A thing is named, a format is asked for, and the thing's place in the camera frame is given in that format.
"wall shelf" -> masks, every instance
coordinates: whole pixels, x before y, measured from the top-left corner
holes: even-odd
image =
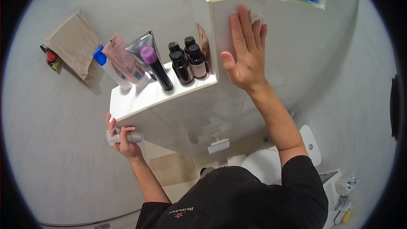
[[[164,64],[164,68],[174,84],[172,90],[163,90],[158,81],[151,79],[150,76],[148,76],[150,82],[144,89],[139,89],[133,84],[131,89],[125,91],[117,86],[112,89],[110,98],[112,117],[120,121],[155,105],[217,83],[215,74],[207,74],[205,78],[195,78],[190,84],[184,86],[178,81],[171,62]]]

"hand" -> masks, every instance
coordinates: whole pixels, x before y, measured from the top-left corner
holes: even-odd
[[[112,115],[110,113],[107,113],[106,116],[106,123],[107,126],[109,127],[109,130],[113,130],[116,124],[116,119],[113,118],[111,122],[110,117]],[[135,127],[133,126],[128,126],[128,127],[122,127],[120,129],[119,133],[119,138],[120,138],[120,143],[115,143],[112,147],[122,153],[130,162],[137,161],[137,160],[142,160],[143,155],[141,154],[141,149],[137,144],[130,144],[127,142],[126,138],[126,133],[127,132],[132,132],[135,130]]]
[[[230,17],[230,25],[236,61],[230,52],[222,52],[223,67],[230,81],[250,95],[268,84],[264,75],[267,25],[260,20],[251,25],[245,6]]]

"trigger sprayer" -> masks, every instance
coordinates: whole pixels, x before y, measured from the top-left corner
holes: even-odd
[[[115,143],[120,142],[119,134],[113,135],[114,129],[113,130],[107,130],[106,131],[106,139],[107,142],[110,144],[110,146],[113,146]],[[127,137],[127,142],[128,143],[140,143],[144,140],[143,134],[142,133],[133,133],[131,132],[129,135],[126,135]]]

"purple cap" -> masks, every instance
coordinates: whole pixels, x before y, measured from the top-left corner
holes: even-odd
[[[155,53],[154,48],[152,48],[151,46],[142,48],[140,51],[140,55],[146,64],[153,64],[158,59],[157,53]]]

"cleaning cloth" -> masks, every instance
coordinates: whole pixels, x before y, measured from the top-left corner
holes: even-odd
[[[253,10],[249,11],[249,18],[250,18],[250,23],[253,25],[253,23],[257,20],[261,20],[262,18],[264,18],[264,15],[261,13],[257,13]]]
[[[100,44],[81,11],[69,16],[44,41],[88,86],[96,76],[98,63],[93,59],[93,52]]]

